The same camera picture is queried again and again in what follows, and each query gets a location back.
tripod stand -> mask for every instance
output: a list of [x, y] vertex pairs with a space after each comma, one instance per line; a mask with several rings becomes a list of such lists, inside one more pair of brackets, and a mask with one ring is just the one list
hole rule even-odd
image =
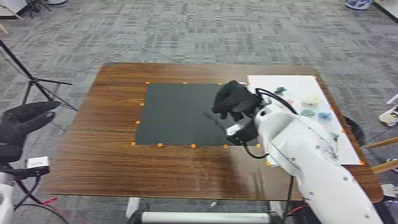
[[27, 70], [27, 68], [26, 68], [26, 66], [24, 66], [24, 64], [22, 64], [22, 62], [20, 62], [20, 60], [19, 60], [19, 58], [17, 58], [17, 56], [15, 56], [15, 54], [13, 54], [13, 52], [11, 52], [11, 49], [10, 49], [10, 47], [6, 46], [3, 40], [0, 40], [0, 47], [4, 48], [4, 51], [6, 51], [6, 53], [8, 53], [10, 57], [11, 57], [11, 59], [13, 59], [15, 63], [17, 63], [17, 65], [19, 65], [22, 71], [24, 71], [24, 75], [26, 75], [26, 77], [29, 78], [29, 87], [27, 87], [27, 92], [26, 92], [26, 96], [24, 96], [24, 104], [27, 103], [31, 90], [33, 90], [33, 87], [36, 86], [38, 89], [40, 89], [40, 91], [42, 91], [42, 93], [43, 93], [43, 95], [45, 95], [45, 97], [47, 97], [47, 99], [49, 99], [49, 101], [54, 101], [54, 99], [58, 99], [58, 100], [61, 101], [63, 105], [65, 105], [68, 108], [72, 108], [75, 111], [79, 111], [77, 107], [74, 107], [74, 105], [72, 105], [72, 104], [67, 102], [67, 100], [58, 96], [58, 94], [52, 92], [52, 90], [42, 85], [42, 82], [51, 82], [51, 83], [56, 83], [56, 84], [59, 84], [59, 85], [74, 85], [74, 84], [72, 84], [70, 82], [59, 82], [59, 81], [54, 81], [54, 80], [49, 80], [49, 79], [38, 79], [38, 78], [35, 77], [35, 75], [31, 74], [31, 72], [29, 72], [29, 70]]

white sheet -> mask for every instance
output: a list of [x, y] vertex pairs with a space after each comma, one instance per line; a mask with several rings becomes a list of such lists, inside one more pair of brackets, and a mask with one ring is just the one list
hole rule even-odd
[[[340, 140], [338, 140], [340, 158], [338, 158], [338, 160], [340, 160], [342, 165], [361, 164], [356, 149], [354, 149], [347, 134], [344, 133], [344, 127], [342, 127], [342, 124], [338, 121], [335, 111], [331, 109], [331, 104], [329, 104], [328, 97], [326, 97], [322, 89], [321, 89], [321, 85], [319, 85], [315, 76], [250, 75], [250, 89], [251, 90], [255, 90], [257, 88], [264, 88], [271, 92], [274, 92], [278, 87], [285, 87], [289, 89], [289, 91], [285, 92], [285, 99], [290, 98], [296, 100], [294, 107], [296, 107], [298, 112], [301, 113], [305, 109], [312, 109], [317, 113], [314, 119], [319, 120], [326, 129], [340, 135]], [[301, 103], [301, 99], [310, 96], [319, 96], [319, 98], [321, 98], [321, 103], [317, 106], [306, 106]], [[329, 121], [322, 120], [319, 118], [321, 112], [328, 112], [333, 114], [333, 119]]]

table leg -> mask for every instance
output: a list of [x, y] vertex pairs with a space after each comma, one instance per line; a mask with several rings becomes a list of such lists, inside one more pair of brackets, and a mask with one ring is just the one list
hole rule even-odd
[[393, 102], [398, 100], [398, 94], [393, 96], [393, 98], [388, 101], [388, 104], [393, 104]]
[[0, 24], [0, 30], [4, 31], [6, 34], [10, 34], [3, 24]]

black mat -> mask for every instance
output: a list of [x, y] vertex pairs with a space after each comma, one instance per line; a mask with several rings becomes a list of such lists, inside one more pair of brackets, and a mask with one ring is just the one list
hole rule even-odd
[[221, 120], [212, 112], [216, 84], [152, 84], [146, 90], [141, 125], [136, 142], [139, 145], [232, 145], [226, 128], [235, 121]]

floor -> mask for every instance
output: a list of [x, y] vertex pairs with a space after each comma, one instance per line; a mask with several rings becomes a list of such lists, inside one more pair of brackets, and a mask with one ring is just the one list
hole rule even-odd
[[[74, 82], [74, 87], [58, 91], [77, 107], [109, 62], [306, 64], [321, 71], [342, 111], [360, 122], [369, 140], [386, 131], [377, 116], [398, 93], [398, 26], [376, 7], [358, 13], [338, 0], [93, 0], [72, 1], [52, 9], [43, 9], [35, 19], [27, 14], [24, 21], [3, 21], [11, 34], [0, 38], [33, 73]], [[3, 58], [0, 71], [6, 110], [22, 102], [27, 79]], [[31, 101], [42, 99], [35, 92]], [[58, 112], [54, 124], [29, 137], [26, 157], [58, 154], [75, 117], [70, 109]], [[393, 128], [372, 141], [397, 135]], [[374, 152], [365, 149], [365, 153], [374, 165], [398, 157], [397, 147]], [[381, 182], [398, 184], [398, 174], [381, 175]], [[74, 223], [125, 223], [127, 202], [125, 198], [63, 196], [56, 206]], [[212, 209], [210, 201], [168, 199], [146, 200], [143, 207]], [[269, 203], [223, 201], [216, 209], [264, 211]], [[58, 223], [45, 211], [24, 208], [15, 223], [33, 222]]]

